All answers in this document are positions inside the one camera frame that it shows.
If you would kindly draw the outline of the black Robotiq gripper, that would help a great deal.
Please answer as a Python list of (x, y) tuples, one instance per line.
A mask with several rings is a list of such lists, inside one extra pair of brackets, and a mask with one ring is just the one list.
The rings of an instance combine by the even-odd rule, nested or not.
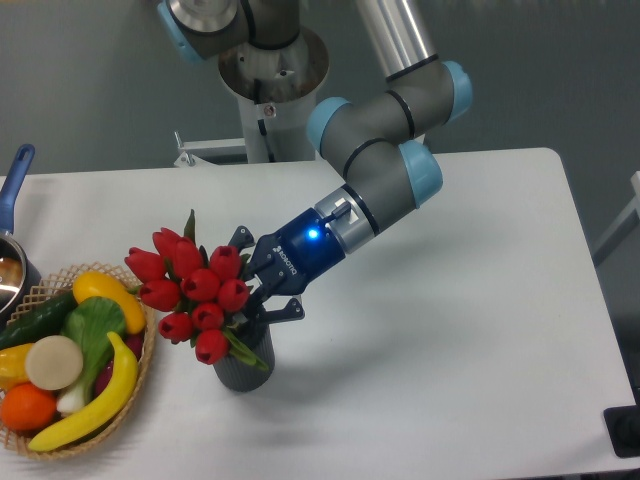
[[(259, 279), (260, 286), (252, 297), (260, 300), (302, 294), (309, 283), (346, 257), (336, 236), (313, 208), (274, 233), (262, 236), (257, 244), (249, 229), (240, 225), (228, 245), (237, 250), (240, 272)], [(240, 325), (271, 325), (304, 317), (301, 299), (293, 296), (283, 308), (276, 310), (268, 310), (263, 303), (249, 300), (234, 314), (234, 321)]]

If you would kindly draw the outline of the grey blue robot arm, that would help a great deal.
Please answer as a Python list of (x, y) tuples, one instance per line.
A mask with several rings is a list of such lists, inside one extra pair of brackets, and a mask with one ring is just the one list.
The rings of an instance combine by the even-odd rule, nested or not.
[(296, 1), (162, 1), (157, 10), (185, 59), (217, 59), (249, 162), (321, 157), (342, 178), (276, 232), (254, 239), (238, 231), (232, 240), (252, 249), (246, 276), (259, 282), (235, 320), (300, 319), (299, 297), (313, 280), (441, 189), (440, 167), (419, 137), (470, 107), (470, 79), (439, 58), (411, 1), (357, 3), (387, 84), (360, 105), (317, 100), (328, 52), (302, 26)]

